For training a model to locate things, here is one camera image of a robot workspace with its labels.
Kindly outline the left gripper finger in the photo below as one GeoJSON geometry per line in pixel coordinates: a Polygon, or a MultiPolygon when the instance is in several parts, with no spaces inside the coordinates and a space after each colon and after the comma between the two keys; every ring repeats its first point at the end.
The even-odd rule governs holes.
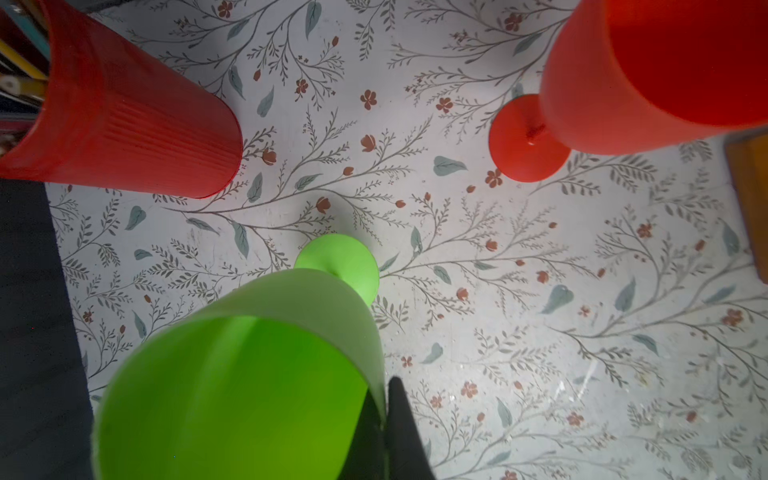
{"type": "Polygon", "coordinates": [[[403,381],[393,377],[388,383],[386,446],[391,479],[434,480],[408,401],[403,381]]]}

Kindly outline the green wine glass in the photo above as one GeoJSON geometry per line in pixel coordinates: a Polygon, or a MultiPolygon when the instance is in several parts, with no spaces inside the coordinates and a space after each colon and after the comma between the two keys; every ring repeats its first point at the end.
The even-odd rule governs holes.
{"type": "Polygon", "coordinates": [[[379,268],[327,234],[140,346],[93,431],[98,479],[384,479],[379,268]]]}

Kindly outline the red wine glass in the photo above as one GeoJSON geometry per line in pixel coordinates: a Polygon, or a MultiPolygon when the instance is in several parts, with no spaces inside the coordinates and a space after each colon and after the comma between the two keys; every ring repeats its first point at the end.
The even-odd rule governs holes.
{"type": "Polygon", "coordinates": [[[628,155],[767,122],[763,1],[582,1],[548,55],[539,91],[507,103],[488,146],[519,182],[572,151],[628,155]]]}

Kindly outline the gold rack with orange base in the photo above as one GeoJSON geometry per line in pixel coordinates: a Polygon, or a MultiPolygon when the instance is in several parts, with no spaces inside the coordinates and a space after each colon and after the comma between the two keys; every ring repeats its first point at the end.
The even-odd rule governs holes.
{"type": "Polygon", "coordinates": [[[767,284],[767,133],[735,139],[725,154],[757,276],[767,284]]]}

